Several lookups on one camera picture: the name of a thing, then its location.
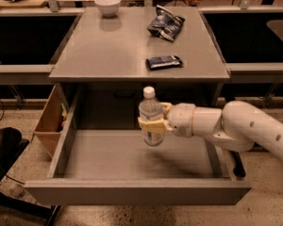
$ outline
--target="bottle cap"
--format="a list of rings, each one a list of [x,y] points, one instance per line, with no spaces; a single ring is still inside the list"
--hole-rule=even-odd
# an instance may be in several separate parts
[[[155,90],[153,87],[145,87],[143,89],[143,97],[147,99],[151,99],[155,97]]]

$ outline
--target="plastic water bottle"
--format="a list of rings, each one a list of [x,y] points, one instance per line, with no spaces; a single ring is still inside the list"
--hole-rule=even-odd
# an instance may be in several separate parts
[[[156,121],[163,118],[162,105],[155,97],[155,90],[153,87],[146,87],[143,89],[144,99],[140,102],[139,110],[140,117],[145,121]],[[163,141],[163,134],[151,133],[142,131],[143,140],[149,146],[158,146]]]

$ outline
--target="tile floor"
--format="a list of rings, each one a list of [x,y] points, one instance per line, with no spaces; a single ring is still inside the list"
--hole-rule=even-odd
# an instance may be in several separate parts
[[[258,100],[248,100],[257,104]],[[283,108],[267,110],[272,116],[283,121]],[[46,178],[51,162],[33,130],[42,113],[42,106],[25,106],[17,109],[6,107],[0,121],[0,128],[12,126],[19,129],[24,138],[30,140],[23,154],[8,172],[20,180]],[[227,157],[231,170],[231,158]],[[241,154],[247,180],[252,189],[234,206],[73,206],[61,207],[55,225],[250,225],[283,226],[283,164],[266,151]],[[0,191],[10,195],[10,188],[16,183],[4,178]],[[22,200],[35,203],[26,192]],[[27,214],[0,206],[0,225],[43,225],[45,221]]]

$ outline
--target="white bowl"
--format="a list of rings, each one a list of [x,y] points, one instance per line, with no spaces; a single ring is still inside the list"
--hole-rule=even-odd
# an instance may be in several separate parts
[[[118,12],[121,0],[94,0],[96,7],[105,17],[113,17]]]

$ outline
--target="white robot arm segment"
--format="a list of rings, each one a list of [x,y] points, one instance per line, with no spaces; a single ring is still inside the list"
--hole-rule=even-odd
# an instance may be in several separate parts
[[[169,105],[165,117],[166,128],[176,136],[203,137],[234,152],[249,151],[256,142],[283,162],[283,123],[246,102],[230,102],[223,110]]]

